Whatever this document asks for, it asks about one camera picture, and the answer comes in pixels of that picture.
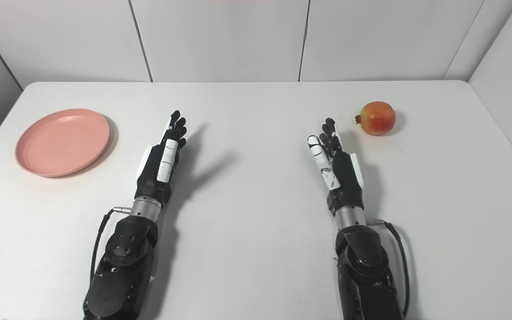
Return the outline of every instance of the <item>white table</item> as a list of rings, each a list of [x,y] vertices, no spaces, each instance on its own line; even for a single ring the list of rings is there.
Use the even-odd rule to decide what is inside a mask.
[[[398,112],[389,136],[353,124],[373,100]],[[115,124],[107,156],[66,178],[22,170],[17,139],[67,108]],[[82,317],[102,215],[132,204],[144,146],[175,109],[189,143],[142,320],[341,318],[336,226],[306,144],[327,116],[358,152],[366,212],[402,233],[408,318],[512,319],[512,147],[461,81],[31,84],[0,127],[0,319]]]

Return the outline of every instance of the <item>robotic hand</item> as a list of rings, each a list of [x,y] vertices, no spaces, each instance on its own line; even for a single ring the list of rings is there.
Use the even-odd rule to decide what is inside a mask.
[[[365,219],[362,201],[363,179],[356,154],[343,151],[335,121],[325,120],[323,133],[309,136],[307,143],[321,176],[329,188],[327,204],[337,221],[335,241],[339,292],[344,320],[402,320],[408,308],[408,272],[404,248],[390,223]],[[380,243],[380,235],[368,227],[384,224],[396,237],[406,275],[407,300],[400,312],[398,294],[388,255]]]
[[[179,162],[179,150],[187,142],[183,138],[187,133],[185,122],[179,111],[169,118],[161,142],[148,153],[132,208],[114,207],[104,216],[94,245],[90,288],[83,304],[85,320],[135,320],[140,315],[158,241],[157,220],[171,197],[169,181]],[[129,216],[116,224],[94,272],[98,243],[112,212]]]

